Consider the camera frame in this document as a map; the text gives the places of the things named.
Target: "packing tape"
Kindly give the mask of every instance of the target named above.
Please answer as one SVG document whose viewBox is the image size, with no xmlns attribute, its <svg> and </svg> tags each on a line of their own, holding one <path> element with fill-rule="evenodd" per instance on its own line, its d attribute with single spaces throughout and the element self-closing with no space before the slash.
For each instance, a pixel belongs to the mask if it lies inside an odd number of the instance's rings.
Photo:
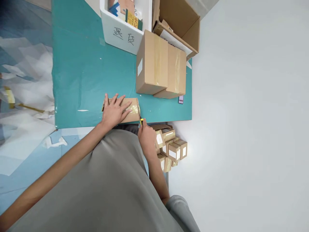
<svg viewBox="0 0 309 232">
<path fill-rule="evenodd" d="M 7 95 L 7 101 L 9 103 L 9 107 L 10 109 L 13 109 L 15 107 L 15 97 L 13 95 L 12 90 L 7 87 L 7 86 L 3 86 Z"/>
<path fill-rule="evenodd" d="M 138 105 L 130 105 L 127 109 L 128 109 L 128 110 L 132 110 L 131 113 L 139 114 Z"/>
<path fill-rule="evenodd" d="M 161 75 L 161 43 L 162 38 L 154 37 L 154 83 L 159 85 L 159 76 Z"/>
<path fill-rule="evenodd" d="M 175 78 L 175 93 L 179 93 L 179 79 L 180 79 L 180 53 L 181 50 L 177 48 L 176 52 L 176 63 L 175 63 L 175 72 L 176 72 L 176 78 Z"/>
</svg>

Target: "handwritten chinese characters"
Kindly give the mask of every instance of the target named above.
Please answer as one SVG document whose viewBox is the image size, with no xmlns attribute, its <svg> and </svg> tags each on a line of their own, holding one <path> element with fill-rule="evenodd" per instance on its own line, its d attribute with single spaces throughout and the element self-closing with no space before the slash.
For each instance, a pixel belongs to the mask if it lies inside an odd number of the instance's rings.
<svg viewBox="0 0 309 232">
<path fill-rule="evenodd" d="M 118 37 L 119 39 L 122 39 L 123 40 L 123 38 L 122 38 L 122 33 L 121 33 L 121 29 L 120 28 L 118 28 L 118 27 L 114 27 L 115 29 L 114 29 L 114 34 L 113 35 L 115 35 L 116 37 Z"/>
<path fill-rule="evenodd" d="M 120 28 L 114 27 L 113 35 L 118 37 L 119 39 L 123 40 L 123 34 L 122 34 Z M 134 46 L 134 36 L 131 33 L 128 34 L 128 41 L 127 42 Z"/>
</svg>

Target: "small cardboard box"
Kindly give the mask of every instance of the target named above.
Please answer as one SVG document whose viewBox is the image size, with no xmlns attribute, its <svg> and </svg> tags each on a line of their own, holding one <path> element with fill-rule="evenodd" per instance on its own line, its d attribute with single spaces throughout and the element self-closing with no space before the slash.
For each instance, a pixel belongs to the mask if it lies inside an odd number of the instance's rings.
<svg viewBox="0 0 309 232">
<path fill-rule="evenodd" d="M 125 98 L 121 102 L 120 106 L 123 106 L 124 104 L 126 104 L 129 101 L 132 101 L 132 103 L 129 105 L 128 108 L 125 109 L 125 111 L 126 110 L 132 110 L 132 112 L 130 112 L 125 117 L 125 119 L 122 120 L 120 123 L 139 121 L 139 119 L 140 119 L 140 108 L 139 108 L 139 104 L 138 104 L 138 99 L 137 98 Z"/>
<path fill-rule="evenodd" d="M 168 145 L 173 143 L 174 140 L 171 139 L 171 140 L 168 140 L 166 142 L 164 142 L 164 146 L 162 146 L 162 148 L 160 149 L 160 153 L 166 157 L 168 157 Z"/>
<path fill-rule="evenodd" d="M 164 155 L 158 154 L 158 159 L 160 161 L 162 171 L 164 171 L 165 168 L 165 158 L 166 157 Z"/>
<path fill-rule="evenodd" d="M 171 143 L 168 145 L 168 158 L 171 161 L 177 162 L 180 160 L 180 149 L 181 146 L 176 143 Z"/>
<path fill-rule="evenodd" d="M 183 141 L 183 140 L 178 140 L 178 141 L 175 141 L 174 143 L 181 146 L 180 160 L 186 158 L 187 157 L 187 150 L 188 150 L 188 143 L 186 141 Z"/>
<path fill-rule="evenodd" d="M 169 172 L 172 169 L 172 161 L 169 158 L 165 158 L 164 172 Z"/>
<path fill-rule="evenodd" d="M 175 138 L 175 130 L 172 128 L 162 129 L 163 139 L 165 142 Z"/>
<path fill-rule="evenodd" d="M 167 88 L 154 94 L 154 97 L 171 99 L 186 94 L 186 54 L 170 44 L 167 80 Z"/>
<path fill-rule="evenodd" d="M 177 166 L 177 165 L 178 165 L 178 162 L 172 161 L 172 167 L 175 167 L 175 166 Z"/>
<path fill-rule="evenodd" d="M 152 16 L 153 32 L 185 51 L 186 60 L 199 53 L 201 18 L 186 0 L 153 0 Z"/>
<path fill-rule="evenodd" d="M 155 125 L 150 125 L 150 127 L 152 127 L 155 131 L 162 130 L 163 140 L 165 142 L 175 137 L 175 130 L 173 130 L 172 126 L 170 125 L 155 124 Z"/>
<path fill-rule="evenodd" d="M 145 30 L 136 55 L 136 92 L 154 95 L 167 88 L 168 43 Z"/>
<path fill-rule="evenodd" d="M 175 138 L 174 138 L 174 142 L 178 141 L 179 139 L 180 139 L 180 137 L 176 135 Z"/>
<path fill-rule="evenodd" d="M 156 138 L 155 146 L 157 149 L 160 149 L 164 145 L 163 134 L 161 130 L 157 130 L 156 133 L 157 133 L 157 138 Z"/>
</svg>

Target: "person's right hand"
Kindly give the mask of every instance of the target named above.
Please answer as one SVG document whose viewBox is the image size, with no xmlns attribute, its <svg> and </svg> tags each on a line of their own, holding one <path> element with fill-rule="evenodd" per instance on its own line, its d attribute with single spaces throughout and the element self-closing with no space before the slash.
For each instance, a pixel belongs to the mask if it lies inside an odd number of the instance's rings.
<svg viewBox="0 0 309 232">
<path fill-rule="evenodd" d="M 156 148 L 155 148 L 155 140 L 156 140 L 156 132 L 155 130 L 147 125 L 146 119 L 143 120 L 143 124 L 138 130 L 138 139 L 141 144 L 143 153 L 148 160 L 149 158 L 156 158 Z"/>
</svg>

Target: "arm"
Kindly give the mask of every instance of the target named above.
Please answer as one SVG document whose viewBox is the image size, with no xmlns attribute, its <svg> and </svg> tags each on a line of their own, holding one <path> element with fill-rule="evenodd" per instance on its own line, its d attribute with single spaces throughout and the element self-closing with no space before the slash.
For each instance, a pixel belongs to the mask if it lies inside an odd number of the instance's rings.
<svg viewBox="0 0 309 232">
<path fill-rule="evenodd" d="M 165 205 L 170 198 L 170 194 L 154 146 L 156 133 L 152 127 L 147 125 L 146 119 L 143 120 L 143 125 L 141 125 L 138 131 L 138 138 L 148 162 L 149 179 Z"/>
<path fill-rule="evenodd" d="M 63 155 L 41 177 L 30 185 L 16 201 L 0 216 L 0 231 L 6 231 L 32 206 L 44 197 L 73 167 L 89 154 L 101 139 L 115 125 L 120 123 L 132 110 L 123 112 L 131 102 L 120 107 L 125 96 L 117 99 L 116 94 L 111 103 L 105 94 L 102 121 L 81 141 Z"/>
</svg>

